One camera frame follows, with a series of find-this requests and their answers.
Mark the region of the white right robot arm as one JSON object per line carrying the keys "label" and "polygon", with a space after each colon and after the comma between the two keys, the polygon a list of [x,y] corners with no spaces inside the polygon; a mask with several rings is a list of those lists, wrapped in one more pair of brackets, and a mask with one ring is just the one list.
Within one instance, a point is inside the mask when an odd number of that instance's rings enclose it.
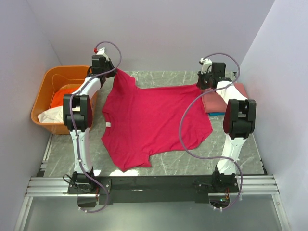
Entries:
{"label": "white right robot arm", "polygon": [[256,101],[250,100],[237,90],[234,82],[225,77],[226,64],[202,58],[198,72],[197,87],[202,90],[215,89],[226,103],[223,120],[225,143],[222,158],[212,174],[210,185],[215,192],[226,192],[237,185],[235,173],[237,160],[245,141],[255,129]]}

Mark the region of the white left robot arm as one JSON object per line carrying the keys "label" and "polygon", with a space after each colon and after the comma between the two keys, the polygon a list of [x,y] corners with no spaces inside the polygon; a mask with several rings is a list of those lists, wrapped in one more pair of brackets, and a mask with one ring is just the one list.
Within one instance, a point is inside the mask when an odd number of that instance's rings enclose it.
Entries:
{"label": "white left robot arm", "polygon": [[93,124],[91,100],[109,77],[116,75],[111,59],[96,51],[92,56],[84,82],[63,97],[63,122],[68,128],[74,148],[74,172],[70,177],[69,194],[108,194],[109,184],[103,186],[94,176],[90,157],[90,128]]}

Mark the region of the magenta t shirt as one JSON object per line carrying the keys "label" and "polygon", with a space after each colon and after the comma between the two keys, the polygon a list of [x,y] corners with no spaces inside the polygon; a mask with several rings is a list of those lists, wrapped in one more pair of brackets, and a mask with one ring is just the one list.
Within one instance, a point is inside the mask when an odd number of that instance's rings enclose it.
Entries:
{"label": "magenta t shirt", "polygon": [[195,149],[211,134],[200,90],[194,85],[139,88],[118,71],[102,109],[102,142],[121,170],[150,167],[150,156]]}

